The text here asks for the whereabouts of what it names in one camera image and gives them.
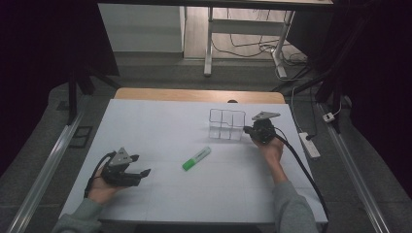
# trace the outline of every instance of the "power plug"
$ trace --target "power plug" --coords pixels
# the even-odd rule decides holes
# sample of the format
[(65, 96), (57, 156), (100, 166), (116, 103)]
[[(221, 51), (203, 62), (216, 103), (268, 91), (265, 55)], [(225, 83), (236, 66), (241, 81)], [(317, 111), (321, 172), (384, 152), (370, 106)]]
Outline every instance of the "power plug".
[(331, 122), (333, 120), (334, 120), (334, 115), (332, 113), (328, 113), (328, 114), (324, 115), (324, 121)]

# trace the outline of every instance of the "wire basket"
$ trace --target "wire basket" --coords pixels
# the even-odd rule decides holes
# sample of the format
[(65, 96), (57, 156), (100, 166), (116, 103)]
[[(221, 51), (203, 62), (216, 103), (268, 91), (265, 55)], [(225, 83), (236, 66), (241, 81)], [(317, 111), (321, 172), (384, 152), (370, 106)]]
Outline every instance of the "wire basket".
[(209, 138), (238, 140), (242, 138), (246, 113), (242, 111), (211, 109)]

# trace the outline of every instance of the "person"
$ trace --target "person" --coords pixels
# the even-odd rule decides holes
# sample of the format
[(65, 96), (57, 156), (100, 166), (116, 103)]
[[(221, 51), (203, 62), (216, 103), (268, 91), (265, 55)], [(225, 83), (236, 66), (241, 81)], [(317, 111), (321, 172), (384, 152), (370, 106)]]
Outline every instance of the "person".
[[(273, 139), (267, 145), (254, 141), (269, 167), (275, 187), (275, 225), (278, 233), (319, 232), (315, 218), (306, 199), (300, 196), (288, 180), (280, 163), (283, 143)], [(108, 185), (97, 171), (90, 193), (72, 215), (63, 215), (53, 229), (58, 232), (98, 232), (101, 223), (98, 216), (107, 203), (119, 190), (125, 187)]]

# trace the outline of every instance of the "highlighter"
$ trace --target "highlighter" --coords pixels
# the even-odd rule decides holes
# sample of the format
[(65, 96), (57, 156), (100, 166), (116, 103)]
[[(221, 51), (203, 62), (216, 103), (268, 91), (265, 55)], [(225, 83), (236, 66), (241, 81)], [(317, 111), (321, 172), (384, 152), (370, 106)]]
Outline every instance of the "highlighter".
[(200, 160), (206, 157), (211, 151), (212, 150), (209, 147), (204, 148), (199, 153), (197, 153), (195, 156), (193, 156), (191, 159), (189, 159), (186, 163), (184, 163), (182, 165), (183, 169), (187, 171), (192, 166), (194, 166), (194, 164), (198, 163)]

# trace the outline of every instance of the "gray sleeve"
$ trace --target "gray sleeve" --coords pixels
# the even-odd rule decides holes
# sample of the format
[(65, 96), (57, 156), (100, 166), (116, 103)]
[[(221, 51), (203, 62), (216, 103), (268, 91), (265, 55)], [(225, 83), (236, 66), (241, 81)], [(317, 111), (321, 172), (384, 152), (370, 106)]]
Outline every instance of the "gray sleeve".
[(101, 223), (97, 220), (103, 206), (85, 198), (72, 215), (64, 214), (55, 225), (52, 233), (57, 232), (98, 232)]
[(306, 199), (297, 194), (290, 181), (276, 183), (275, 224), (278, 233), (317, 233), (315, 217)]

